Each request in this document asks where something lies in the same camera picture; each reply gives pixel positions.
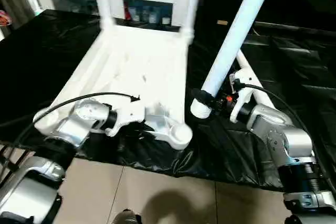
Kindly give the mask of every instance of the robotic arm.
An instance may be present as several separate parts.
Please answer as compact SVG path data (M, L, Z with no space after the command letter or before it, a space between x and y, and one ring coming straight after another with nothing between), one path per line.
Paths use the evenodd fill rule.
M69 116L44 139L43 147L1 188L0 222L52 223L61 206L58 188L90 132L115 136L120 127L144 118L140 101L117 110L94 99L77 102Z
M231 122L244 123L267 146L284 188L283 203L292 212L286 224L335 224L335 198L314 157L310 136L283 112L264 104L250 105L252 88L241 81L254 83L255 76L246 70L230 75L238 99L224 95L216 100L204 90L194 90L195 99L210 110L229 113Z

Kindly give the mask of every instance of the beige floor tile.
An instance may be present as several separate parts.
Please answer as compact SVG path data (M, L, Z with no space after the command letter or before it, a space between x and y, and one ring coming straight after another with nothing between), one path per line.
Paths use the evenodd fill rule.
M109 223L126 208L140 214L143 224L215 224L215 185L125 167Z
M282 193L216 183L218 223L283 224L291 215Z
M105 224L122 166L74 159L60 188L61 209L54 224Z

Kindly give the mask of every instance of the black tarp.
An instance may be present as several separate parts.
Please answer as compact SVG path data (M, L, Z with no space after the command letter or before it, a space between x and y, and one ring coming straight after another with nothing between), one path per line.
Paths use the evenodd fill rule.
M2 143L12 142L31 122L34 112L53 100L98 33L96 16L48 10L0 42ZM143 126L134 124L124 127L115 138L93 135L79 156L171 176L281 190L265 145L242 124L232 124L219 115L199 122L189 113L191 89L201 87L219 49L210 38L196 36L189 50L185 112L194 136L185 150L176 151L135 131ZM335 43L249 35L242 51L264 87L281 96L303 119L323 164L334 177ZM276 100L273 102L289 114ZM39 144L42 138L33 130L20 146L33 150Z

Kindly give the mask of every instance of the white pole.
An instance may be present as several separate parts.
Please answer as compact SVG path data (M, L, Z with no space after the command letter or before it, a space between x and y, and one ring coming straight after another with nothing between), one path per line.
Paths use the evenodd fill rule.
M0 41L3 40L5 38L4 34L2 33L1 31L1 28L0 28Z
M197 12L198 0L189 0L186 18L181 28L181 34L186 36L191 44L194 38L194 23Z
M233 64L237 53L243 44L264 0L243 0L230 27L221 49L213 63L211 70L202 86L215 97ZM191 112L198 118L207 118L211 109L194 99Z
M109 0L97 0L100 15L100 28L111 29L114 25L114 19L111 16Z
M256 85L259 86L259 87L263 87L263 85L261 85L258 77L254 73L251 65L248 63L247 59L245 58L245 55L243 54L243 52L241 50L238 51L236 59L238 61L238 64L239 64L240 68L247 68L247 69L250 70L249 72L252 75L252 78L254 79L254 81L256 82ZM269 106L269 107L275 109L274 104L272 103L268 94L266 94L265 92L262 92L261 90L253 89L253 96L256 99L256 102L258 104L264 104L266 106Z

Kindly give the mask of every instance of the floor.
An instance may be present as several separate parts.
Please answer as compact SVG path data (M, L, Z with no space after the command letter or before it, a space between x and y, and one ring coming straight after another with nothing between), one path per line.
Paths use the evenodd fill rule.
M280 224L290 216L281 193L82 159L69 167L60 194L54 224L112 223L126 208L143 224Z

